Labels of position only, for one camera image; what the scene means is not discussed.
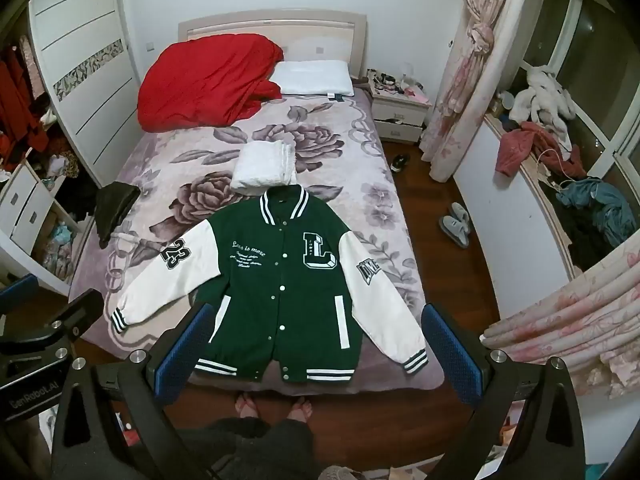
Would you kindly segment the green white varsity jacket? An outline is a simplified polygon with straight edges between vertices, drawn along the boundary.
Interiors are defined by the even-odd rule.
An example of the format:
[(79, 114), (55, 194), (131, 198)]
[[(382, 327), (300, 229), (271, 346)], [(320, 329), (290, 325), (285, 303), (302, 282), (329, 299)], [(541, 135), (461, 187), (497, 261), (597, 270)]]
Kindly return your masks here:
[(355, 233), (300, 185), (224, 207), (165, 245), (111, 314), (123, 333), (195, 294), (215, 313), (197, 370), (259, 380), (348, 382), (361, 344), (414, 374), (428, 361), (416, 318)]

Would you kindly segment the clothes pile on sill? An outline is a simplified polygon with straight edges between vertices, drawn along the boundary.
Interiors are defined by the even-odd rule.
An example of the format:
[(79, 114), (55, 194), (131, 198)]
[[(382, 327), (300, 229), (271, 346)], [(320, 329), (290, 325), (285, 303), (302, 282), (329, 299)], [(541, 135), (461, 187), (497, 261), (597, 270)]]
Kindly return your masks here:
[(533, 156), (552, 174), (567, 180), (587, 177), (579, 148), (570, 140), (568, 123), (577, 116), (570, 92), (556, 80), (548, 65), (526, 70), (527, 88), (518, 92), (509, 112), (518, 126), (500, 139), (496, 171), (513, 177)]

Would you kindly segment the white drawer unit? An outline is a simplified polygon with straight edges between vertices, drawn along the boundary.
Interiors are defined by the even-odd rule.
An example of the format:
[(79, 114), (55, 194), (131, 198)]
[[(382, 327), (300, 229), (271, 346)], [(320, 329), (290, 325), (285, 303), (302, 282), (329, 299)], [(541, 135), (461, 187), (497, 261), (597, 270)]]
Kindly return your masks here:
[(63, 223), (70, 230), (70, 263), (75, 266), (84, 229), (56, 200), (65, 177), (54, 179), (49, 190), (23, 159), (1, 187), (1, 281), (32, 274), (42, 288), (67, 297), (74, 270), (59, 278), (38, 258), (53, 240), (54, 228)]

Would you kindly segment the pink floral curtain near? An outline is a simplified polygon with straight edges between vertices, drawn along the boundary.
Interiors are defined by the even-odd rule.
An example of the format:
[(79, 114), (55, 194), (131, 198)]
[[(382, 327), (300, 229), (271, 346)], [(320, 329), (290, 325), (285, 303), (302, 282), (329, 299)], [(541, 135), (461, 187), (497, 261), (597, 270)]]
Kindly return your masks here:
[(639, 389), (639, 234), (553, 294), (488, 327), (480, 342), (516, 362), (558, 356), (576, 393)]

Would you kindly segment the pink floral curtain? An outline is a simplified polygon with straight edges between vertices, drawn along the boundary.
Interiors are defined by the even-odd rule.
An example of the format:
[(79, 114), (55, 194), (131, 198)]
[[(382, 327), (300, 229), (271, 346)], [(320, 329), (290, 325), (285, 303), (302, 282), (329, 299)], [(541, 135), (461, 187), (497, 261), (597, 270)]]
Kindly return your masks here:
[(437, 100), (421, 136), (430, 177), (448, 181), (460, 166), (512, 48), (525, 0), (462, 0), (463, 15), (442, 75)]
[(488, 327), (480, 342), (516, 362), (558, 356), (576, 393), (639, 389), (639, 234), (553, 294)]

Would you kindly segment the floral fleece bed blanket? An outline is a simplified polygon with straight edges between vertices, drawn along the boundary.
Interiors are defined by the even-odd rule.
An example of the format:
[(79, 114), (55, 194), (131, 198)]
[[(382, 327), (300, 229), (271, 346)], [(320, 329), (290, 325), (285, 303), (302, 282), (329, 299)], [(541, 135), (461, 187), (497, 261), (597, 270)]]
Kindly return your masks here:
[[(281, 140), (295, 148), (297, 181), (346, 223), (397, 288), (415, 318), (425, 304), (422, 281), (396, 186), (375, 129), (371, 105), (358, 90), (342, 102), (328, 98), (283, 98), (265, 104), (250, 119), (230, 127), (145, 133), (117, 177), (141, 195), (110, 242), (101, 248), (93, 231), (82, 251), (70, 299), (94, 288), (102, 292), (104, 315), (84, 338), (118, 358), (149, 348), (189, 310), (191, 297), (163, 307), (123, 334), (110, 316), (122, 292), (167, 242), (221, 208), (251, 199), (232, 188), (232, 172), (243, 146)], [(434, 390), (444, 373), (431, 349), (427, 362), (408, 375), (363, 334), (355, 377), (349, 382), (296, 384), (282, 377), (278, 360), (262, 377), (241, 380), (198, 367), (190, 381), (221, 389), (273, 390), (298, 394), (349, 394), (399, 389)]]

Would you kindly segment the teal garment on sill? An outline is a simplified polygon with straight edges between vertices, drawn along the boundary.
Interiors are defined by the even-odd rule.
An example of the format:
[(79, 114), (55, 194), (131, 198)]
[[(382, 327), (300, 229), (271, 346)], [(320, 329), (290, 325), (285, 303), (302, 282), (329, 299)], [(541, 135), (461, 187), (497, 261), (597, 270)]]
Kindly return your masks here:
[(563, 206), (586, 214), (612, 247), (623, 244), (638, 229), (636, 217), (625, 196), (602, 179), (585, 178), (570, 182), (555, 196)]

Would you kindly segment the folded white towel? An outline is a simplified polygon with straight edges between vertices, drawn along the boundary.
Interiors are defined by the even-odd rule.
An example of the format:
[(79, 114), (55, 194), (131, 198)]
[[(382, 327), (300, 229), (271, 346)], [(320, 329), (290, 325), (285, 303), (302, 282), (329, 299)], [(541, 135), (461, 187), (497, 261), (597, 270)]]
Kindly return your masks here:
[(292, 144), (281, 140), (252, 141), (240, 151), (230, 186), (242, 195), (257, 196), (270, 188), (296, 183)]

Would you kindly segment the red duvet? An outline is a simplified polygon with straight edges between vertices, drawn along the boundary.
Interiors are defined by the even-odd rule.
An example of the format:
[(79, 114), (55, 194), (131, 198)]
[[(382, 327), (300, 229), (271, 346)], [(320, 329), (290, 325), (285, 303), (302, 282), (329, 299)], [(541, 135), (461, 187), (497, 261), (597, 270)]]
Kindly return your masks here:
[(146, 132), (228, 127), (279, 99), (270, 80), (281, 47), (257, 34), (222, 34), (171, 44), (146, 72), (138, 122)]

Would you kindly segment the white wardrobe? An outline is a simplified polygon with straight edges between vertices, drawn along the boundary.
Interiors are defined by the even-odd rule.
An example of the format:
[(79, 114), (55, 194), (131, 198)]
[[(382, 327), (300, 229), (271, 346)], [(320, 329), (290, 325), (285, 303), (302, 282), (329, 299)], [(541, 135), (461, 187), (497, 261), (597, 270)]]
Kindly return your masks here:
[(93, 181), (110, 184), (142, 137), (117, 0), (29, 0), (28, 24), (67, 140)]

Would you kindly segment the black shoe on floor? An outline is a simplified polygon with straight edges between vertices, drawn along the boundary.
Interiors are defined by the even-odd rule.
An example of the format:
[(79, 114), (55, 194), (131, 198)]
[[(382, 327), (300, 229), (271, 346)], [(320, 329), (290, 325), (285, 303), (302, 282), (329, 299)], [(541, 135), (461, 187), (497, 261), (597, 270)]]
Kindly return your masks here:
[(409, 154), (401, 154), (394, 157), (392, 162), (390, 163), (390, 171), (394, 174), (399, 174), (402, 170), (406, 168), (408, 162), (410, 160)]

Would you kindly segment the white nightstand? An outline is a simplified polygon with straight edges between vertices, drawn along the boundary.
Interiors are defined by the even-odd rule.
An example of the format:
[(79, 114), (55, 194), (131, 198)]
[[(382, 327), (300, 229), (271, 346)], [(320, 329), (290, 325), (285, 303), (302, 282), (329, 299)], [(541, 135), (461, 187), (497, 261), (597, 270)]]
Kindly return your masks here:
[(367, 70), (367, 77), (372, 96), (371, 114), (378, 136), (400, 143), (419, 142), (432, 107), (422, 84), (372, 68)]

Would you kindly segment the white pillow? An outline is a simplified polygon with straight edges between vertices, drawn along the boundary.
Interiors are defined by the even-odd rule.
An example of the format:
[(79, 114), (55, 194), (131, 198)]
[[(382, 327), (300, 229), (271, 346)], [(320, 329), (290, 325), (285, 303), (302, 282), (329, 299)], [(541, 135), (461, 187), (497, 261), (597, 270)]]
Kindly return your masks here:
[(280, 62), (270, 82), (285, 96), (353, 96), (348, 65), (340, 60)]

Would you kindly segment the white bed headboard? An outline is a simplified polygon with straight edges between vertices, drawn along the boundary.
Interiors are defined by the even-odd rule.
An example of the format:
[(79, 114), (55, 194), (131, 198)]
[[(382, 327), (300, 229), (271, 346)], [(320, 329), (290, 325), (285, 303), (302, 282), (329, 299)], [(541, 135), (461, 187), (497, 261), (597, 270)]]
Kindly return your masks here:
[(367, 40), (363, 14), (314, 9), (267, 9), (194, 18), (178, 25), (180, 41), (221, 34), (262, 35), (287, 61), (342, 60), (360, 77)]

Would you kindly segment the pink floral curtain far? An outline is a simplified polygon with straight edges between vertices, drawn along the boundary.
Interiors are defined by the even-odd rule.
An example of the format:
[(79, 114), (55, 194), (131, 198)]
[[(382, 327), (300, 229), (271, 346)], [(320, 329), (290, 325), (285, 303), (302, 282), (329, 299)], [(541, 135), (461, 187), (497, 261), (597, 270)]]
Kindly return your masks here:
[(460, 166), (512, 48), (525, 0), (462, 0), (463, 15), (442, 75), (437, 100), (421, 136), (430, 177), (448, 181)]

